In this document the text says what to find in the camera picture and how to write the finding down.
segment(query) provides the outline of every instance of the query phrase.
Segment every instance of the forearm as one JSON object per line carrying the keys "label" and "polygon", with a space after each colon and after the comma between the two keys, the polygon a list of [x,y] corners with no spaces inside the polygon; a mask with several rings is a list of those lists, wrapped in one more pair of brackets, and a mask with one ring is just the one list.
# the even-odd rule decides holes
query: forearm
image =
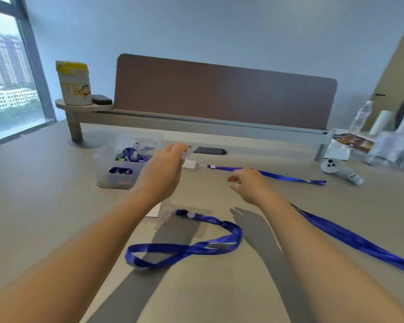
{"label": "forearm", "polygon": [[0,323],[79,322],[155,202],[134,193],[0,293]]}
{"label": "forearm", "polygon": [[260,202],[320,322],[404,322],[404,310],[286,200]]}

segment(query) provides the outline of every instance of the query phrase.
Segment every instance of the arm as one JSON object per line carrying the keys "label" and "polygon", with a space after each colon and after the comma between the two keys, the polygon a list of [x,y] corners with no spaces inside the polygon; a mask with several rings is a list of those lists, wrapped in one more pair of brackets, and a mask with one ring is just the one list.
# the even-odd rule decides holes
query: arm
{"label": "arm", "polygon": [[187,149],[158,151],[118,206],[2,290],[0,323],[78,323],[136,226],[176,189]]}
{"label": "arm", "polygon": [[236,170],[228,181],[265,214],[319,322],[404,323],[404,309],[271,190],[257,170]]}

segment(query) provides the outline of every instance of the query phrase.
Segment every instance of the white controller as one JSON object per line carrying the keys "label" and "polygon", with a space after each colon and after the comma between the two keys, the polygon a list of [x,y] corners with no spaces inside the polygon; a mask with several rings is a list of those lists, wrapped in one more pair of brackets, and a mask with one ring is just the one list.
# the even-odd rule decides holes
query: white controller
{"label": "white controller", "polygon": [[322,171],[324,173],[336,174],[357,186],[363,184],[363,179],[352,168],[336,158],[329,158],[324,161],[322,163]]}

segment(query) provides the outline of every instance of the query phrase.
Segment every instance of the lanyard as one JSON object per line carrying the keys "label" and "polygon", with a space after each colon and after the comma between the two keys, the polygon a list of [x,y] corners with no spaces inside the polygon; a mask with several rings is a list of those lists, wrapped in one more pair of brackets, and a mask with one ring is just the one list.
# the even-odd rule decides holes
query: lanyard
{"label": "lanyard", "polygon": [[[207,240],[204,242],[197,242],[191,246],[185,244],[134,244],[127,249],[127,252],[124,255],[129,265],[138,267],[160,268],[163,266],[174,265],[176,262],[190,255],[226,254],[231,251],[234,251],[241,244],[242,230],[235,223],[229,221],[220,221],[216,217],[200,215],[194,212],[189,212],[187,210],[177,210],[175,212],[175,215],[186,217],[191,220],[216,224],[230,231],[232,234],[216,239]],[[227,247],[226,249],[215,249],[210,248],[209,244],[229,244],[230,246]],[[133,253],[137,252],[175,253],[175,255],[172,255],[164,260],[161,260],[158,263],[150,263],[146,260],[142,260],[139,257],[133,255]]]}
{"label": "lanyard", "polygon": [[[233,168],[233,167],[217,167],[215,165],[208,165],[207,167],[210,169],[225,170],[225,171],[235,171],[238,169],[242,169],[242,168]],[[320,185],[320,186],[324,186],[326,184],[326,180],[305,180],[305,179],[281,176],[279,174],[270,173],[270,172],[261,171],[261,170],[259,170],[259,172],[262,175],[264,175],[265,177],[269,177],[269,178],[273,178],[273,179],[277,179],[277,180],[294,181],[297,183],[311,183],[313,185]]]}
{"label": "lanyard", "polygon": [[364,252],[372,257],[378,258],[383,262],[389,263],[401,270],[404,270],[404,258],[394,255],[389,251],[378,247],[376,244],[373,244],[369,240],[362,238],[360,235],[339,226],[329,220],[323,219],[322,217],[318,217],[314,214],[308,213],[306,211],[302,211],[297,206],[292,206],[299,212],[301,215],[306,218],[313,226],[319,228],[323,232],[331,235],[335,239],[343,242],[344,244],[353,247],[361,252]]}

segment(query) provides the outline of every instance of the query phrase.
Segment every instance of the blue wall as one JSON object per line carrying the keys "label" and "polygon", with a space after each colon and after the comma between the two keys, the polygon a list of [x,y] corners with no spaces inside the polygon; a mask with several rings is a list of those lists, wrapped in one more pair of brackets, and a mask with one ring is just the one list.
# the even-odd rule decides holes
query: blue wall
{"label": "blue wall", "polygon": [[53,100],[55,60],[86,62],[113,97],[117,57],[133,53],[335,78],[330,127],[350,124],[404,34],[404,0],[26,2]]}

